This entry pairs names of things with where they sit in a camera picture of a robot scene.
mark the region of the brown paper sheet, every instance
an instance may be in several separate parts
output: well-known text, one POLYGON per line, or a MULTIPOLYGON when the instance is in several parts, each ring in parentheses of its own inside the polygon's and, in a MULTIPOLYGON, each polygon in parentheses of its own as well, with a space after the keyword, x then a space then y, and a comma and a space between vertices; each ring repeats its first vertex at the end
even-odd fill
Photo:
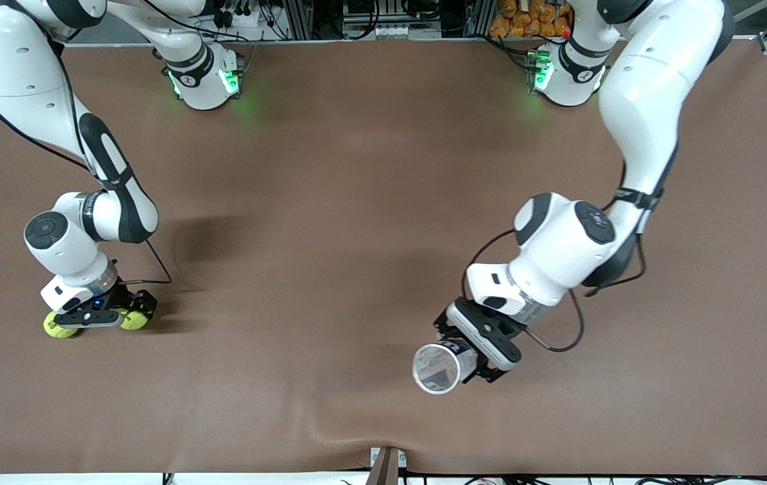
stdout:
MULTIPOLYGON (((685 105, 648 275, 582 300, 584 343, 445 397, 410 376, 464 264, 528 197, 606 202, 620 154, 483 43, 263 46, 195 112, 146 48, 69 49, 162 217, 176 282, 142 331, 42 332, 21 232, 96 183, 0 123, 0 472, 767 475, 767 57, 735 41, 685 105)), ((104 245, 127 279, 144 246, 104 245)), ((501 242, 488 261, 509 261, 501 242)), ((536 331, 564 344, 562 304, 536 331)))

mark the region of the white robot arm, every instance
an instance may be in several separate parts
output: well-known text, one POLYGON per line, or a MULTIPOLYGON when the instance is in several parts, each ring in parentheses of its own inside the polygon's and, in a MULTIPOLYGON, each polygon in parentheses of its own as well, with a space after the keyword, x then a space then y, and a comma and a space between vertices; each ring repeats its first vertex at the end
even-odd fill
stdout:
MULTIPOLYGON (((157 3, 184 16, 203 7, 203 0, 157 3)), ((105 123, 71 91, 54 41, 99 24, 108 11, 153 42, 172 76, 183 80, 177 88, 189 106, 214 108, 239 91, 239 83, 227 82, 236 74, 232 51, 203 42, 192 30, 168 28, 169 20, 146 4, 0 0, 1 119, 30 141, 80 158, 101 185, 91 193, 63 194, 26 224, 27 248, 55 275, 41 294, 63 328, 120 325, 123 314, 149 317, 156 304, 147 292, 125 289, 98 243, 144 242, 158 227, 158 211, 105 123)))
MULTIPOLYGON (((510 339, 575 286, 602 288, 617 279, 660 199, 683 101, 716 55, 725 6, 720 0, 600 0, 594 9, 596 15, 576 11, 574 38, 610 49, 613 43, 603 39, 619 29, 630 40, 599 92, 602 120, 623 153, 623 184, 607 215, 556 193, 532 197, 519 209, 518 257, 508 264, 470 265, 466 279, 475 301, 458 298, 446 308, 435 322, 442 342, 417 352, 414 377, 427 392, 448 392, 476 375, 494 381, 515 368, 521 353, 510 339), (617 28, 602 24, 618 14, 615 8, 631 9, 620 13, 631 18, 624 16, 617 28), (583 18, 589 22, 580 24, 583 18)), ((564 80, 548 86, 559 88, 558 94, 568 86, 579 96, 586 93, 586 100, 595 82, 577 86, 577 72, 555 70, 553 76, 564 80)))

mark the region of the plastic cup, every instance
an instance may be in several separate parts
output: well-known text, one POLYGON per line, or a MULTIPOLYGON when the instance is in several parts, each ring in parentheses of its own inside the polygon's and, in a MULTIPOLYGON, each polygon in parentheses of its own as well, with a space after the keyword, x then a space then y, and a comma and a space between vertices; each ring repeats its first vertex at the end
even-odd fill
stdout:
POLYGON ((448 338, 417 350, 414 381, 430 394, 446 394, 477 368, 477 351, 464 339, 448 338))

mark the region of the yellow tennis ball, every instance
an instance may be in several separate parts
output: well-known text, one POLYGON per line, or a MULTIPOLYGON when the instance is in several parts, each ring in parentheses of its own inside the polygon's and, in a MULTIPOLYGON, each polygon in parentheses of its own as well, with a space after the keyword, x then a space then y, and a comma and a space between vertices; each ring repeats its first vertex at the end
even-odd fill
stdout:
POLYGON ((51 313, 45 317, 45 322, 42 322, 42 328, 45 328, 45 333, 54 338, 67 338, 72 337, 72 335, 75 335, 75 333, 78 332, 78 329, 64 329, 60 325, 54 323, 54 317, 56 316, 56 311, 51 311, 51 313))
POLYGON ((118 310, 117 313, 123 316, 123 322, 119 325, 121 329, 139 329, 150 321, 140 311, 118 310))

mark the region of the wire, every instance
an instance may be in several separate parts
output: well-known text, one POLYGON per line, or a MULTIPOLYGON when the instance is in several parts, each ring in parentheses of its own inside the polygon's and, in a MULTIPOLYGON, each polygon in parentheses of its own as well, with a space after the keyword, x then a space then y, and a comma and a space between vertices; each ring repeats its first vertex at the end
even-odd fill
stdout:
POLYGON ((248 73, 249 69, 251 69, 251 62, 255 59, 255 53, 257 52, 257 44, 261 43, 261 40, 264 39, 264 33, 261 32, 261 39, 255 41, 255 46, 251 47, 251 54, 249 55, 249 61, 246 62, 245 65, 243 65, 243 73, 248 73))
POLYGON ((266 7, 267 12, 270 14, 270 18, 266 18, 267 25, 270 26, 270 30, 273 31, 273 34, 275 34, 279 39, 281 40, 290 40, 288 37, 288 34, 284 33, 284 30, 282 30, 282 26, 278 24, 278 21, 276 21, 276 14, 273 13, 273 6, 270 4, 269 0, 258 0, 257 5, 260 6, 261 9, 261 15, 266 18, 266 13, 264 13, 264 7, 266 7))
POLYGON ((494 38, 485 36, 485 34, 471 34, 468 36, 469 39, 482 39, 491 44, 495 47, 495 49, 503 49, 506 51, 509 51, 511 53, 517 53, 517 55, 528 55, 528 51, 522 51, 521 49, 515 49, 513 47, 507 47, 507 46, 501 46, 501 44, 498 44, 494 38))
POLYGON ((600 292, 605 288, 611 288, 612 286, 623 285, 623 283, 634 282, 634 280, 637 280, 640 277, 644 276, 644 274, 648 272, 648 259, 644 255, 644 245, 642 243, 641 234, 636 234, 636 246, 638 248, 638 261, 640 264, 640 270, 635 276, 630 276, 629 278, 626 278, 624 280, 617 280, 616 282, 611 282, 611 283, 608 283, 607 285, 599 285, 596 288, 593 288, 592 290, 590 290, 589 292, 586 292, 584 294, 584 297, 590 298, 591 296, 596 295, 597 292, 600 292))
MULTIPOLYGON (((78 150, 81 150, 81 157, 84 158, 84 162, 87 162, 87 151, 84 149, 81 128, 78 126, 78 110, 75 108, 75 92, 72 91, 72 80, 69 79, 69 71, 66 70, 66 64, 63 64, 63 59, 58 53, 56 56, 57 63, 60 64, 60 70, 63 71, 63 77, 66 79, 66 86, 69 86, 69 107, 72 109, 72 126, 75 127, 75 140, 78 142, 78 150)), ((91 171, 89 168, 87 168, 87 170, 95 175, 95 170, 91 171)))
MULTIPOLYGON (((626 178, 626 160, 623 161, 623 168, 620 170, 620 182, 617 184, 618 187, 623 187, 623 179, 626 178)), ((609 207, 614 205, 614 201, 617 200, 615 197, 612 197, 611 200, 609 200, 608 203, 606 203, 605 207, 602 208, 603 212, 608 211, 609 207)))
POLYGON ((164 16, 164 18, 174 22, 174 24, 182 25, 183 27, 191 28, 192 30, 197 30, 198 32, 201 32, 201 33, 210 34, 210 36, 227 36, 233 39, 242 40, 244 42, 251 42, 251 40, 246 39, 246 37, 238 36, 238 34, 221 34, 220 32, 211 31, 208 28, 202 28, 202 27, 196 27, 195 25, 184 24, 183 22, 180 22, 178 19, 172 18, 172 16, 165 13, 164 10, 159 9, 157 6, 153 4, 153 2, 150 2, 150 0, 141 0, 141 1, 149 5, 150 8, 156 10, 156 12, 158 12, 159 15, 164 16))
POLYGON ((529 67, 527 67, 526 65, 521 64, 521 62, 519 62, 518 59, 513 57, 513 54, 510 52, 510 50, 507 49, 507 47, 503 45, 503 38, 501 38, 501 40, 500 40, 500 47, 506 53, 507 57, 510 58, 510 61, 512 61, 513 64, 518 65, 519 67, 521 67, 525 71, 530 71, 529 67))
POLYGON ((340 39, 345 39, 345 40, 360 40, 360 39, 365 39, 365 37, 368 37, 369 34, 374 32, 375 27, 377 27, 377 22, 380 20, 380 16, 381 16, 381 6, 377 2, 377 0, 369 0, 369 2, 371 3, 371 7, 369 9, 369 25, 364 28, 362 34, 356 37, 352 37, 352 36, 346 36, 344 32, 341 31, 341 29, 338 28, 337 25, 335 24, 334 14, 337 13, 335 10, 335 7, 338 4, 338 0, 331 0, 328 17, 329 17, 329 25, 332 31, 334 31, 335 34, 337 34, 337 36, 340 39))
POLYGON ((168 272, 168 268, 165 267, 165 263, 162 262, 162 258, 159 257, 158 252, 156 252, 156 248, 153 248, 153 243, 150 242, 149 239, 144 241, 147 243, 147 246, 150 247, 150 252, 152 252, 153 257, 156 258, 156 261, 159 261, 159 266, 162 267, 162 272, 165 273, 165 277, 167 280, 129 280, 128 282, 119 282, 118 285, 170 285, 171 282, 173 282, 173 278, 171 278, 171 273, 168 272))
POLYGON ((555 46, 563 46, 563 45, 566 44, 566 40, 564 40, 562 42, 559 42, 559 41, 556 41, 556 40, 549 39, 546 36, 534 36, 534 37, 539 37, 540 39, 546 40, 547 42, 550 42, 550 43, 554 44, 555 46))
POLYGON ((417 12, 408 8, 408 0, 402 0, 402 10, 417 20, 434 20, 440 16, 440 2, 436 3, 432 13, 417 12))
POLYGON ((69 43, 73 39, 75 39, 75 37, 78 37, 78 34, 81 34, 82 30, 84 30, 84 29, 83 28, 79 28, 79 30, 76 30, 75 32, 73 32, 71 36, 66 37, 66 43, 69 43))
POLYGON ((540 338, 539 335, 535 334, 534 331, 530 329, 530 327, 525 327, 524 332, 528 335, 530 335, 530 338, 534 339, 535 342, 540 344, 540 347, 543 347, 545 350, 550 350, 552 352, 568 352, 569 350, 575 349, 578 344, 581 344, 581 339, 584 337, 584 313, 581 311, 581 306, 578 304, 578 298, 575 298, 575 292, 572 290, 569 290, 569 297, 572 298, 572 306, 575 307, 575 313, 578 313, 578 335, 576 335, 575 340, 572 341, 571 344, 566 345, 566 347, 552 347, 549 345, 545 340, 540 338))
POLYGON ((485 249, 488 249, 491 245, 494 245, 498 240, 500 240, 502 237, 507 236, 508 234, 512 234, 513 232, 516 232, 514 229, 504 230, 502 233, 498 234, 497 236, 492 237, 489 242, 486 242, 485 245, 482 246, 482 248, 479 248, 479 251, 475 255, 473 255, 473 258, 470 258, 470 262, 467 263, 467 266, 464 267, 464 272, 461 273, 461 296, 464 298, 467 298, 467 268, 470 267, 473 263, 477 262, 480 255, 482 255, 485 252, 485 249))
POLYGON ((78 160, 75 160, 72 157, 66 156, 66 154, 62 154, 62 153, 58 152, 57 150, 54 150, 54 148, 51 148, 51 147, 45 145, 44 143, 42 143, 41 141, 36 140, 35 138, 33 138, 30 135, 26 135, 26 133, 24 133, 23 131, 18 129, 15 125, 13 125, 13 123, 11 123, 9 120, 5 119, 5 117, 1 113, 0 113, 0 120, 1 120, 1 122, 3 122, 3 124, 7 125, 11 130, 13 130, 15 133, 17 133, 20 137, 22 137, 26 141, 29 141, 30 143, 36 145, 36 147, 40 147, 40 148, 42 148, 42 150, 45 150, 45 151, 47 151, 50 154, 54 154, 55 156, 58 156, 58 157, 60 157, 60 158, 62 158, 64 160, 66 160, 66 162, 72 163, 73 165, 79 166, 80 168, 83 168, 84 170, 87 170, 88 172, 90 172, 90 169, 87 168, 87 166, 84 165, 84 163, 78 162, 78 160))

